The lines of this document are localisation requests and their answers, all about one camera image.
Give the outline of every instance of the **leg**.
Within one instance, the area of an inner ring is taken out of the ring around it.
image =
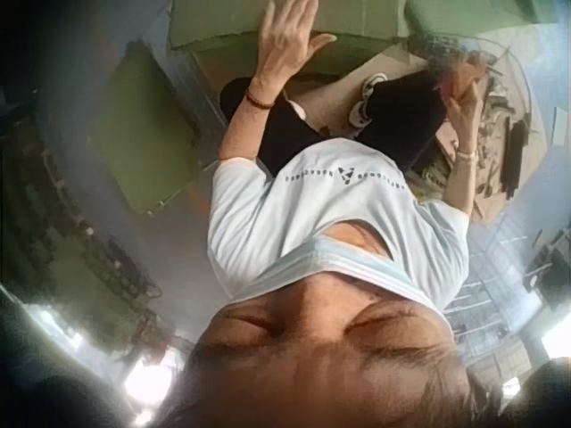
[[[403,171],[428,147],[446,117],[427,71],[375,85],[366,112],[372,122],[357,140],[389,156]]]
[[[249,78],[239,78],[222,89],[220,108],[228,121],[244,99],[249,85]],[[305,123],[284,96],[280,95],[269,113],[259,158],[275,177],[296,154],[323,140],[325,138]]]

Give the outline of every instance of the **woman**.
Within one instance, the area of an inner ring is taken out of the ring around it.
[[[482,101],[472,86],[444,107],[426,74],[379,75],[353,112],[365,127],[358,141],[326,140],[281,95],[335,41],[310,38],[317,10],[318,0],[279,12],[270,2],[256,75],[222,94],[231,120],[209,252],[232,303],[201,338],[165,426],[460,426],[481,416],[442,309],[468,274]],[[458,161],[443,201],[417,203],[399,167],[446,112]]]

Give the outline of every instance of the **gray floor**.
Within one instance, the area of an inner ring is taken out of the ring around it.
[[[129,41],[142,38],[153,48],[178,90],[183,105],[204,124],[202,162],[214,154],[224,123],[202,90],[200,78],[187,62],[167,55],[169,24],[166,0],[93,2],[77,6],[46,40],[48,68],[38,118],[45,140],[72,195],[95,231],[116,236],[131,256],[147,268],[164,296],[152,308],[178,333],[193,341],[227,297],[217,284],[206,256],[207,218],[196,199],[181,193],[155,217],[134,214],[122,198],[98,155],[88,142],[98,95]],[[568,4],[558,0],[559,16]],[[568,22],[541,30],[542,55],[526,67],[550,133],[553,109],[568,111]],[[539,171],[493,226],[473,225],[470,278],[450,317],[468,330],[463,340],[469,356],[497,343],[499,325],[516,331],[538,309],[539,301],[521,284],[534,256],[531,242],[540,229],[547,241],[570,219],[571,165],[559,148],[552,148]],[[201,178],[207,201],[210,176]],[[466,306],[480,305],[471,309]]]

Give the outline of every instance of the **face mask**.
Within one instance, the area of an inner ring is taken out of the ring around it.
[[[253,299],[321,272],[337,272],[377,285],[444,315],[392,260],[327,236],[303,243],[239,289],[233,303]]]

